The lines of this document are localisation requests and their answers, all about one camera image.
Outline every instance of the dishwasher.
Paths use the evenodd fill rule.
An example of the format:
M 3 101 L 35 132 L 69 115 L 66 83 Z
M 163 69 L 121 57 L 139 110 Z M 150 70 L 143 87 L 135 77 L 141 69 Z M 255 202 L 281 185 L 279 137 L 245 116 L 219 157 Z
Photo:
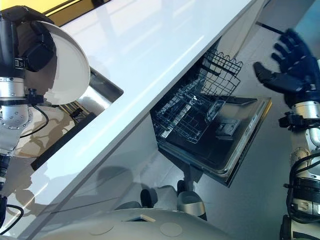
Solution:
M 165 157 L 227 187 L 272 104 L 268 97 L 233 95 L 242 66 L 215 44 L 150 111 Z

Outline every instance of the wire rack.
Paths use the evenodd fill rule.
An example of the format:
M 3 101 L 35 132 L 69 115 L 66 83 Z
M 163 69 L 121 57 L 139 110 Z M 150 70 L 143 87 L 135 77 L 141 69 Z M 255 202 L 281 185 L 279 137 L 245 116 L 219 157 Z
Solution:
M 242 62 L 215 49 L 199 61 L 155 107 L 152 118 L 158 137 L 166 138 L 174 131 L 197 143 L 239 85 Z

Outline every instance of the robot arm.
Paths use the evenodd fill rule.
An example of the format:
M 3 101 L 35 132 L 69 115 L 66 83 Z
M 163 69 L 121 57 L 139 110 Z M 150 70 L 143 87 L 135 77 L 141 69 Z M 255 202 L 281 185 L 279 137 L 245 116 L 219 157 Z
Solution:
M 291 108 L 279 119 L 292 131 L 294 152 L 287 192 L 288 216 L 283 217 L 280 239 L 320 239 L 320 70 L 317 60 L 293 30 L 287 30 L 271 57 L 280 72 L 271 72 L 256 62 L 258 80 L 267 88 L 284 94 Z
M 54 40 L 39 21 L 53 24 L 48 17 L 26 6 L 0 11 L 0 191 L 6 182 L 10 158 L 33 118 L 28 105 L 44 102 L 36 89 L 25 94 L 25 71 L 38 72 L 56 55 Z M 29 22 L 36 41 L 20 55 L 17 27 L 25 22 Z M 6 197 L 0 195 L 0 226 L 6 204 Z

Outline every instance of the stainless steel sink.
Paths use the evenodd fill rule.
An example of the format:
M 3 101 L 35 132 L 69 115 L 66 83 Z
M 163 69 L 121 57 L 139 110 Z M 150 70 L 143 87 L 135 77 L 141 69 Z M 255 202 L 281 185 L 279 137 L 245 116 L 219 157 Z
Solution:
M 46 151 L 31 163 L 33 170 L 36 171 L 64 144 L 80 132 L 97 115 L 107 109 L 123 93 L 124 91 L 119 87 L 91 68 L 90 83 L 85 93 L 77 101 L 59 105 L 63 111 L 72 117 L 76 125 L 55 143 L 46 146 Z
M 89 87 L 77 102 L 89 112 L 99 115 L 123 93 L 122 89 L 91 68 Z

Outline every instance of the kitchen counter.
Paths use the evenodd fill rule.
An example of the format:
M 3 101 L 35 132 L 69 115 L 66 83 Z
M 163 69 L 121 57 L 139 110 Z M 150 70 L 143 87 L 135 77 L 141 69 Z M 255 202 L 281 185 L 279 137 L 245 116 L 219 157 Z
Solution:
M 9 233 L 18 237 L 30 223 L 37 228 L 60 209 L 102 159 L 255 2 L 113 0 L 64 25 L 90 65 L 124 93 L 31 177 L 20 177 L 21 184 L 30 182 L 23 189 L 32 194 L 21 203 L 12 193 L 8 203 L 27 209 L 34 205 L 36 210 Z M 14 219 L 8 215 L 3 226 Z

